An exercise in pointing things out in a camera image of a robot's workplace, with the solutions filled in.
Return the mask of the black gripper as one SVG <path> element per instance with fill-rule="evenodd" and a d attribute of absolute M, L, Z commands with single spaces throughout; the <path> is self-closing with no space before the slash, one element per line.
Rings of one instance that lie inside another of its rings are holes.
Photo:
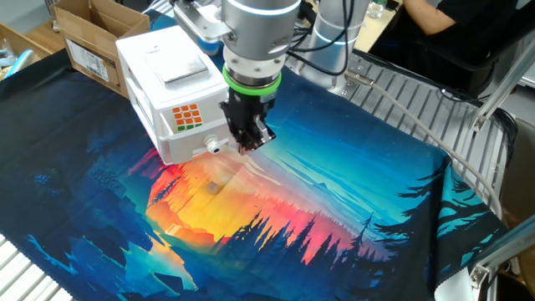
<path fill-rule="evenodd" d="M 277 92 L 250 95 L 229 89 L 229 95 L 219 107 L 237 143 L 237 151 L 244 156 L 276 138 L 266 125 L 265 118 L 274 106 Z"/>

